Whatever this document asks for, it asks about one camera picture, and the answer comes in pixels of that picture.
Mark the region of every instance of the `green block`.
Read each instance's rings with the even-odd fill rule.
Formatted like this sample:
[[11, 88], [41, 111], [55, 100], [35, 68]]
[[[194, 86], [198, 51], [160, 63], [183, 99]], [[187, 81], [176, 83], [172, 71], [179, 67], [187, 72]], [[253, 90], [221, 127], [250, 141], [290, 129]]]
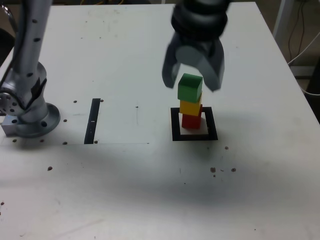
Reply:
[[202, 76], [184, 73], [178, 84], [178, 99], [197, 103], [202, 92]]

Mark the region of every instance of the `cable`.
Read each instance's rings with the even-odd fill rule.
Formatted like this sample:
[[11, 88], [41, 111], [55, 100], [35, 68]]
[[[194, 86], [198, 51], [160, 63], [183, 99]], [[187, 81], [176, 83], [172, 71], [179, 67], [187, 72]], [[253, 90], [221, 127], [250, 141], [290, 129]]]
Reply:
[[307, 91], [304, 90], [302, 87], [300, 87], [300, 89], [301, 89], [302, 92], [304, 92], [305, 94], [308, 94], [308, 95], [310, 95], [310, 96], [317, 96], [317, 97], [320, 96], [320, 94], [314, 94], [314, 93], [307, 92]]
[[292, 29], [292, 31], [291, 31], [291, 34], [290, 34], [290, 37], [289, 37], [289, 41], [288, 41], [288, 48], [289, 48], [289, 54], [290, 54], [290, 61], [292, 60], [292, 53], [291, 53], [291, 48], [290, 48], [290, 45], [291, 45], [291, 38], [292, 38], [292, 36], [293, 36], [293, 34], [294, 34], [294, 32], [295, 32], [295, 29], [296, 29], [296, 27], [297, 27], [297, 25], [298, 25], [298, 22], [299, 22], [299, 16], [300, 16], [300, 9], [301, 9], [302, 5], [303, 5], [303, 2], [301, 2], [301, 3], [300, 3], [300, 5], [299, 5], [299, 8], [298, 8], [298, 14], [297, 14], [297, 17], [296, 17], [296, 21], [295, 21], [295, 24], [294, 24], [294, 26], [293, 26], [293, 29]]
[[[320, 32], [318, 32], [318, 34], [314, 37], [314, 39], [309, 43], [308, 46], [306, 46], [306, 48], [305, 48], [298, 56], [296, 56], [294, 59], [292, 59], [290, 62], [288, 62], [288, 65], [289, 65], [290, 63], [292, 63], [294, 60], [296, 60], [298, 57], [300, 57], [300, 56], [311, 46], [311, 44], [314, 43], [314, 41], [317, 39], [317, 37], [319, 37], [319, 35], [320, 35]], [[300, 87], [300, 89], [301, 89], [302, 92], [304, 92], [304, 93], [307, 94], [307, 95], [317, 96], [317, 97], [320, 96], [320, 94], [314, 94], [314, 93], [307, 92], [307, 91], [305, 91], [304, 89], [302, 89], [302, 87]]]
[[314, 41], [317, 39], [317, 37], [319, 37], [319, 35], [320, 35], [320, 32], [318, 32], [318, 34], [315, 36], [315, 38], [309, 43], [308, 46], [306, 46], [306, 48], [298, 56], [296, 56], [294, 59], [292, 59], [290, 62], [288, 62], [288, 65], [291, 64], [298, 57], [300, 57], [310, 47], [310, 45], [314, 43]]
[[301, 16], [302, 16], [302, 35], [301, 35], [301, 40], [300, 40], [300, 45], [299, 45], [299, 50], [298, 50], [298, 53], [296, 54], [297, 56], [299, 55], [300, 53], [300, 50], [301, 50], [301, 46], [302, 46], [302, 42], [304, 40], [304, 36], [305, 36], [305, 16], [304, 16], [304, 7], [305, 7], [305, 4], [306, 4], [306, 0], [304, 0], [303, 4], [302, 4], [302, 7], [301, 7]]

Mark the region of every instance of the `robotic arm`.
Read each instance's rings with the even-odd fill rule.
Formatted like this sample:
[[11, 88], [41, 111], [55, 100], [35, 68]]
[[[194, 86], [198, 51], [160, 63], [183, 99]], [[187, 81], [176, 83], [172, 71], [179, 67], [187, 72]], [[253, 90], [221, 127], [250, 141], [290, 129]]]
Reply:
[[[221, 87], [224, 51], [219, 36], [227, 24], [230, 0], [184, 0], [172, 14], [175, 30], [162, 69], [164, 84], [173, 88], [181, 64], [197, 68], [211, 91]], [[2, 128], [7, 136], [36, 138], [52, 131], [59, 110], [46, 103], [47, 73], [39, 62], [52, 0], [22, 0], [12, 60], [0, 82]]]
[[35, 138], [52, 131], [59, 110], [46, 103], [47, 73], [39, 62], [52, 0], [22, 0], [12, 60], [0, 82], [2, 128], [7, 136]]

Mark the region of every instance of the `black joint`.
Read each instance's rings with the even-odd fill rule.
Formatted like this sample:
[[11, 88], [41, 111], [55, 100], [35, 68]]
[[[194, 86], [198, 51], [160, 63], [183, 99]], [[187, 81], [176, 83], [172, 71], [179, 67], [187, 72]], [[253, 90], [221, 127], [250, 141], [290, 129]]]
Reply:
[[212, 41], [227, 25], [230, 0], [185, 0], [175, 6], [171, 24], [174, 30], [196, 41]]

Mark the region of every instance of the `gray metal arm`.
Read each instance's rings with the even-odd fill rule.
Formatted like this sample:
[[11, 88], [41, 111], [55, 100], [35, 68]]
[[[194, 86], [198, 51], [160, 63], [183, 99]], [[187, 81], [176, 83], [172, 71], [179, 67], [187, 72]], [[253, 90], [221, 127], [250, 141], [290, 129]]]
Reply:
[[7, 136], [34, 138], [52, 131], [58, 109], [44, 99], [47, 73], [39, 62], [52, 0], [22, 0], [12, 61], [0, 83], [0, 108]]

